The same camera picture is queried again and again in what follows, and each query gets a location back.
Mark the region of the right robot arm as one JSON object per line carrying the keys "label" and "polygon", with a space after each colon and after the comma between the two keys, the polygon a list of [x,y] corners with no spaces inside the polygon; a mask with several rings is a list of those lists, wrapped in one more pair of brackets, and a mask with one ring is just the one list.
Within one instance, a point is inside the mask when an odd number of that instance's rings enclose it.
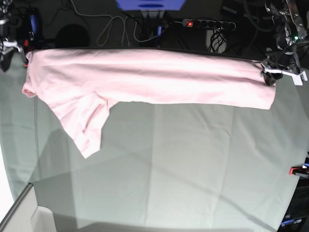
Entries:
{"label": "right robot arm", "polygon": [[17,51],[25,63],[25,52],[16,38],[11,33],[13,29],[21,26],[21,18],[12,13],[14,9],[13,0],[0,1],[0,69],[6,72],[12,61],[15,51]]}

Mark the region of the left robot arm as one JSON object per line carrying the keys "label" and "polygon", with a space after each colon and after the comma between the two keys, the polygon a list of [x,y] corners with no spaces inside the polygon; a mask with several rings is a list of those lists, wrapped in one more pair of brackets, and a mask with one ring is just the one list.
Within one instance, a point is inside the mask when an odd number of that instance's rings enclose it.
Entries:
{"label": "left robot arm", "polygon": [[268,86],[272,86],[284,75],[292,78],[295,86],[302,86],[309,79],[301,68],[297,49],[306,46],[308,31],[298,11],[295,0],[265,0],[265,11],[271,15],[273,25],[263,28],[258,25],[249,10],[249,1],[243,1],[244,12],[250,23],[264,33],[275,33],[275,50],[266,52],[266,59],[261,62],[261,75]]}

